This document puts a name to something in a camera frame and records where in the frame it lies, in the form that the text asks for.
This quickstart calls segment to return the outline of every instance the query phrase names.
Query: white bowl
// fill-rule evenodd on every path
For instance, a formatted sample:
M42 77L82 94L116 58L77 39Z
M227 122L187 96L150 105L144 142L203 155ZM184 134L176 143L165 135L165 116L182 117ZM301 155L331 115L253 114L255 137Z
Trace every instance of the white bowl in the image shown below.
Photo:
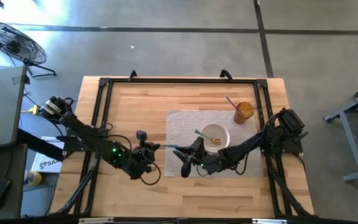
M201 136L204 139L205 149L210 152L217 152L220 149L229 146L230 135L224 126L220 124L207 124L201 129L201 133L211 138L218 138L222 141L221 144L214 144L211 139Z

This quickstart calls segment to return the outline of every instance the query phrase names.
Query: fan stand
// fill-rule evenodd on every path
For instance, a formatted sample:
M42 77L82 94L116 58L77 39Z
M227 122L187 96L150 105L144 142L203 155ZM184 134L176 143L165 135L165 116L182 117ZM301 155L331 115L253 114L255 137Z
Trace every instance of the fan stand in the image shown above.
M52 76L55 76L55 75L56 75L56 72L55 72L54 70L49 69L49 68L45 68L45 67L40 66L40 65L36 65L36 64L30 62L28 59L24 59L23 63L24 63L25 66L27 66L27 70L29 71L31 77L45 77L45 76L50 76L50 75L52 75ZM34 74L31 72L31 70L30 70L30 68L29 68L28 66L39 67L39 68L42 68L42 69L44 69L44 70L46 70L46 71L50 71L50 72L52 72L52 73L45 73L45 74L34 75Z

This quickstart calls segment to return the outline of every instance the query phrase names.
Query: placemat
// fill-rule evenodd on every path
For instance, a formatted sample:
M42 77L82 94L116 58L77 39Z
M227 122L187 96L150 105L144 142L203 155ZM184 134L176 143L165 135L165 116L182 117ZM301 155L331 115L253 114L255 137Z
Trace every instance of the placemat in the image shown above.
M167 111L167 144L189 146L196 140L198 135L194 132L207 124L217 123L224 126L230 134L230 146L238 145L256 134L255 118L249 118L244 124L236 124L233 121L233 111ZM165 176L179 177L182 161L173 153L173 148L167 147L165 153ZM237 169L239 172L244 167L244 159ZM201 175L206 173L199 167ZM263 176L262 159L259 149L250 152L247 169L243 175L237 175L234 170L224 170L206 177L261 177ZM201 177L195 166L191 167L189 177Z

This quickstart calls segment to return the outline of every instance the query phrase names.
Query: wooden table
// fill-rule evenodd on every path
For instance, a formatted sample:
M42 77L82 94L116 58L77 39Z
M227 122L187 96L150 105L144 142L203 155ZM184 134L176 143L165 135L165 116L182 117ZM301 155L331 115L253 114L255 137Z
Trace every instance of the wooden table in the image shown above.
M91 123L99 79L100 77L83 79L76 115L85 124ZM273 113L277 113L283 107L288 108L283 79L269 78L267 81ZM234 102L246 101L257 108L254 88L248 84L115 83L108 116L108 122L114 125L114 130L110 134L125 135L133 145L136 145L139 142L135 132L143 130L147 132L148 141L165 144L167 110L233 110L226 101L225 95ZM99 112L99 119L102 111L103 106ZM260 129L256 111L251 119L256 119L257 129ZM55 212L62 207L78 186L83 157L83 153L76 152L63 161L51 211ZM156 163L162 170L162 178L153 186L146 186L140 180L130 180L123 171L114 169L102 161L96 183L92 216L273 217L264 158L262 158L263 177L184 179L164 177L164 147L155 153L155 157ZM308 184L300 160L294 155L284 154L283 165L288 187L302 206L313 213ZM156 178L157 172L144 175L144 179L148 182ZM282 193L278 187L277 189L280 207L284 211ZM85 190L83 197L83 207L87 192L88 189Z

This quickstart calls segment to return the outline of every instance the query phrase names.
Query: concrete floor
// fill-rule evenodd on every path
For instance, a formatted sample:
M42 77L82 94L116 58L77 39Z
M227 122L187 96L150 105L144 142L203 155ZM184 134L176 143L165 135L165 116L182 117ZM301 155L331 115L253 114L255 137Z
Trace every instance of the concrete floor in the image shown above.
M55 26L198 27L256 29L252 0L5 0L0 21ZM266 29L358 30L358 0L259 0ZM25 31L47 52L57 77L26 87L41 103L52 95L76 98L84 75L266 77L258 34L177 34ZM342 174L356 163L339 121L321 119L358 90L358 35L267 35L274 77L284 78L291 107L306 124L306 174L317 215L358 221L358 181ZM12 65L0 53L0 65ZM24 100L23 108L32 105ZM57 135L33 116L23 128ZM31 166L34 152L29 151ZM22 213L43 215L51 188L24 193ZM44 206L34 206L45 202Z

